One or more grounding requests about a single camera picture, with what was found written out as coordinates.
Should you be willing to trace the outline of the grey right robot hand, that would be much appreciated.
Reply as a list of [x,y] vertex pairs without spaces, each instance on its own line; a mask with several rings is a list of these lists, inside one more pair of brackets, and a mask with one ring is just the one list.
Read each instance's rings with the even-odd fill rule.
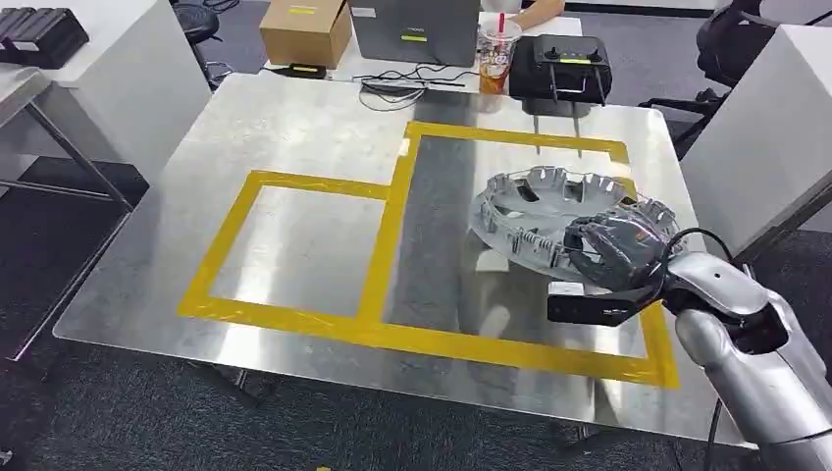
[[579,217],[563,237],[571,265],[611,291],[642,288],[668,241],[646,217],[613,212]]

